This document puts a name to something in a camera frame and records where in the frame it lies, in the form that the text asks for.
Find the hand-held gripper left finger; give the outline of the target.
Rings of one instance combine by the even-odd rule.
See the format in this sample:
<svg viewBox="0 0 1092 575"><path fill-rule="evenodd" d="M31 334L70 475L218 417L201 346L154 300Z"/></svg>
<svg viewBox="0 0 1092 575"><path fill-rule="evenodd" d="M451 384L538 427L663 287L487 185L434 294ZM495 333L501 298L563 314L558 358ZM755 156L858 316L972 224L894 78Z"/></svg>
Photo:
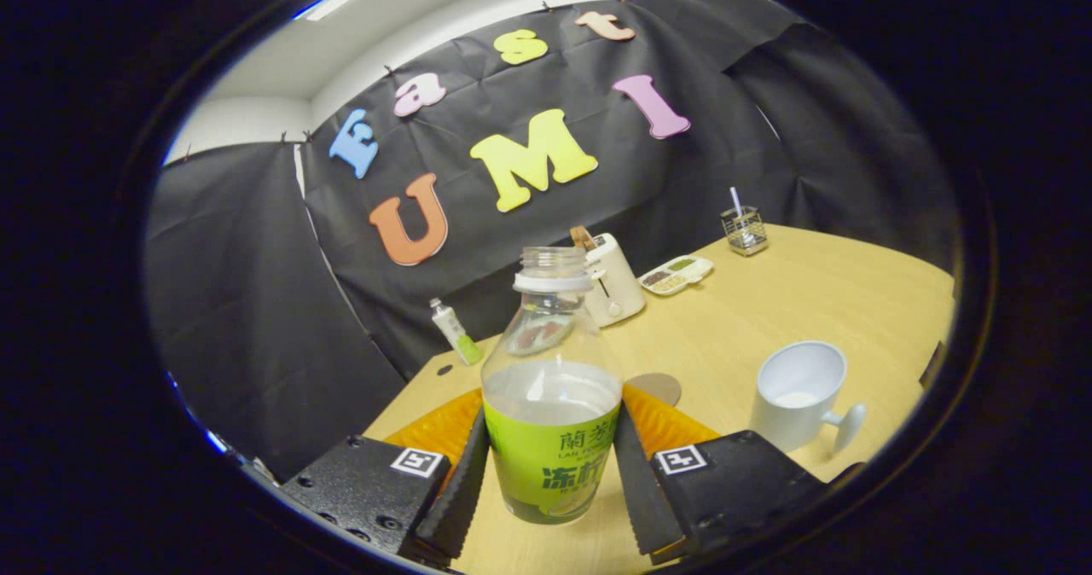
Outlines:
<svg viewBox="0 0 1092 575"><path fill-rule="evenodd" d="M373 550L446 568L479 504L489 439L480 390L385 439L348 436L281 486Z"/></svg>

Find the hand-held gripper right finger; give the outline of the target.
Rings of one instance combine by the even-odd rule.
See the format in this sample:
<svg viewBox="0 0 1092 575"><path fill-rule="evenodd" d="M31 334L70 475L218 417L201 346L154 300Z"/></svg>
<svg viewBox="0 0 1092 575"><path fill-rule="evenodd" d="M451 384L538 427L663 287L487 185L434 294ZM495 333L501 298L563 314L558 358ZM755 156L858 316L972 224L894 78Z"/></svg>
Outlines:
<svg viewBox="0 0 1092 575"><path fill-rule="evenodd" d="M631 384L613 450L636 543L655 565L749 543L830 489L752 430L721 435Z"/></svg>

